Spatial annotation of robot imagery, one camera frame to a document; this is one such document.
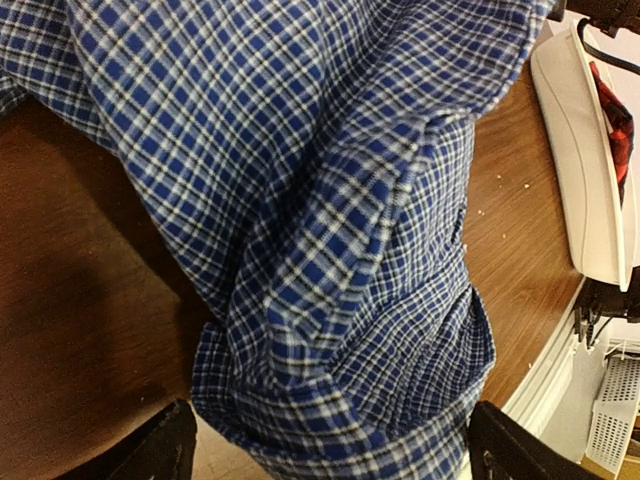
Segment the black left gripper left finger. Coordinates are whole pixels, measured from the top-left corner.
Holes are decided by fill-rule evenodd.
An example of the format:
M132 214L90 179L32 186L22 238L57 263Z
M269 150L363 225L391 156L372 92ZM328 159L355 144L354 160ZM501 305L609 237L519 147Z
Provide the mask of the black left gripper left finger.
M196 419L176 400L116 445L62 474L62 479L190 479L196 449Z

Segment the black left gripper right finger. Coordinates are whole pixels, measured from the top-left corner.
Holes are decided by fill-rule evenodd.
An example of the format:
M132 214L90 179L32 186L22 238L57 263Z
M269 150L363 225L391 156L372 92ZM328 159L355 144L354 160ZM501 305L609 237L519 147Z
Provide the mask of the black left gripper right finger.
M478 402L468 427L473 479L599 479L562 457L488 401Z

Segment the blue plaid long sleeve shirt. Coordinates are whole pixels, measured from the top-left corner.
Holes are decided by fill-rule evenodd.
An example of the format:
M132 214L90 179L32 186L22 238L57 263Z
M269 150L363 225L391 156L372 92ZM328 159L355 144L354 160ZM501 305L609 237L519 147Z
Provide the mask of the blue plaid long sleeve shirt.
M5 1L1 109L122 162L214 315L197 413L277 479L452 479L495 362L475 125L549 1Z

